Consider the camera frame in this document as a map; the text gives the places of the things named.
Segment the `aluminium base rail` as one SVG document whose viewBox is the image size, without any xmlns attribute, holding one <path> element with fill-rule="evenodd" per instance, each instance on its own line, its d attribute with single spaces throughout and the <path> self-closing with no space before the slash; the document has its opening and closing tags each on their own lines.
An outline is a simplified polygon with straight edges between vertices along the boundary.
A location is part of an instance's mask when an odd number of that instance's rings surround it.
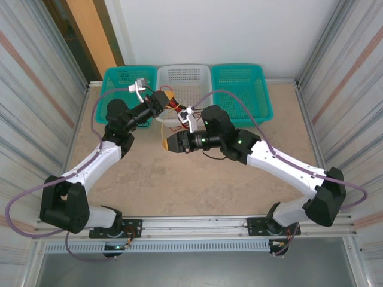
<svg viewBox="0 0 383 287">
<path fill-rule="evenodd" d="M 139 233 L 142 240 L 151 239 L 236 239 L 248 237 L 248 215 L 243 216 L 143 216 Z M 330 227 L 312 221 L 300 223 L 297 237 L 354 237 L 357 235 L 351 216 L 336 217 Z"/>
</svg>

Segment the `orange wooden door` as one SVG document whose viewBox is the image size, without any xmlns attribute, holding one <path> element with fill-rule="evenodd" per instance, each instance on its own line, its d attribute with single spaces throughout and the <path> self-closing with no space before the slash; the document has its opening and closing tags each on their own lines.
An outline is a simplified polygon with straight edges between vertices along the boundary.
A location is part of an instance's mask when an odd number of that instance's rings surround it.
<svg viewBox="0 0 383 287">
<path fill-rule="evenodd" d="M 124 60 L 106 0 L 60 0 L 97 80 Z"/>
</svg>

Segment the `white perforated plastic basket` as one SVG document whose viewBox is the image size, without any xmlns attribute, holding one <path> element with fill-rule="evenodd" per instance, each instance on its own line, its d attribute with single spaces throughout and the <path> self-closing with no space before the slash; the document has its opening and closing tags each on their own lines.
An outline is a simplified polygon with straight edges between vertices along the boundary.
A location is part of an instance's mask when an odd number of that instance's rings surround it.
<svg viewBox="0 0 383 287">
<path fill-rule="evenodd" d="M 175 100 L 193 106 L 212 91 L 210 68 L 205 65 L 168 65 L 157 71 L 156 90 L 172 90 Z"/>
</svg>

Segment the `teal perforated plastic basket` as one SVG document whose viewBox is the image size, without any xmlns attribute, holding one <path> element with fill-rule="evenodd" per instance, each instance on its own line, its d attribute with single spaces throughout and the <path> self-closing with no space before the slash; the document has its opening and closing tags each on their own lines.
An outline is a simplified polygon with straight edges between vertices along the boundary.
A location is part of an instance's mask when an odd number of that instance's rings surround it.
<svg viewBox="0 0 383 287">
<path fill-rule="evenodd" d="M 272 103 L 263 69 L 254 64 L 223 64 L 211 68 L 213 90 L 225 90 L 237 96 L 261 125 L 273 118 Z M 217 93 L 213 103 L 225 110 L 236 127 L 252 127 L 243 107 L 233 97 Z"/>
<path fill-rule="evenodd" d="M 106 70 L 104 80 L 101 87 L 101 96 L 115 89 L 128 88 L 129 85 L 135 83 L 137 78 L 146 78 L 149 88 L 154 89 L 157 77 L 157 68 L 155 66 L 139 65 L 139 66 L 119 66 Z M 98 103 L 95 112 L 95 120 L 99 124 L 107 124 L 106 114 L 107 105 L 114 99 L 122 99 L 128 108 L 134 108 L 140 104 L 135 93 L 129 91 L 115 91 Z"/>
</svg>

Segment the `dark brown door frame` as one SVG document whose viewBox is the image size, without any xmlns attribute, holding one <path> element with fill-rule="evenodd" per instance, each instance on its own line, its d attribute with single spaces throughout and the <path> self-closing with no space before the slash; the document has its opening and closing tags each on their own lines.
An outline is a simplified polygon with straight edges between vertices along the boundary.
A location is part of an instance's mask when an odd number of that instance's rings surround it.
<svg viewBox="0 0 383 287">
<path fill-rule="evenodd" d="M 102 79 L 69 9 L 68 0 L 42 0 L 88 82 Z"/>
</svg>

